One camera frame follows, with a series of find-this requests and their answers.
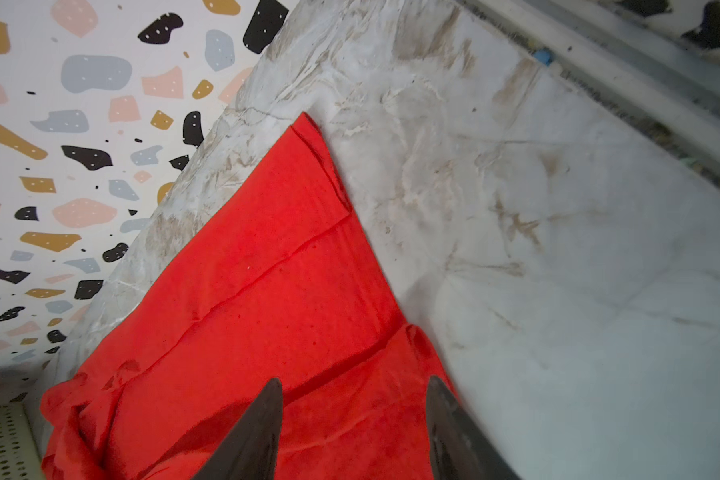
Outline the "red t shirt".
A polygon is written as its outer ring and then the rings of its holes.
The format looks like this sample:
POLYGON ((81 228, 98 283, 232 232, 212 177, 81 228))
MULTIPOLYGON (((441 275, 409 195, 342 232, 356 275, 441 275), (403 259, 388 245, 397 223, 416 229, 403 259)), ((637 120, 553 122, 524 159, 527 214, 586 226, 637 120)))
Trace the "red t shirt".
POLYGON ((429 479, 428 380, 316 123, 301 115, 41 411, 50 479, 188 479, 271 379, 279 479, 429 479))

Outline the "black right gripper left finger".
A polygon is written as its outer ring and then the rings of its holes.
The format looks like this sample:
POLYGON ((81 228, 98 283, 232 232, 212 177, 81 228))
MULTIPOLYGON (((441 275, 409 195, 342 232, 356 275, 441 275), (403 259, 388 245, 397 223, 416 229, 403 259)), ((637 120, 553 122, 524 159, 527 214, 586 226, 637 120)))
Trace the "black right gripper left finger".
POLYGON ((270 379, 193 480, 272 480, 284 409, 282 383, 270 379))

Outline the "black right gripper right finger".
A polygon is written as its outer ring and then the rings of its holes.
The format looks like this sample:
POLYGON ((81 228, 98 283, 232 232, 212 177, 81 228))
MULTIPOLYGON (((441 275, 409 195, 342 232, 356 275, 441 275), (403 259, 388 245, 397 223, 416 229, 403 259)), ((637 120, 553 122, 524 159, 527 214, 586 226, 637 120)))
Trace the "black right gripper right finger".
POLYGON ((429 378, 425 409, 435 479, 520 480, 438 376, 429 378))

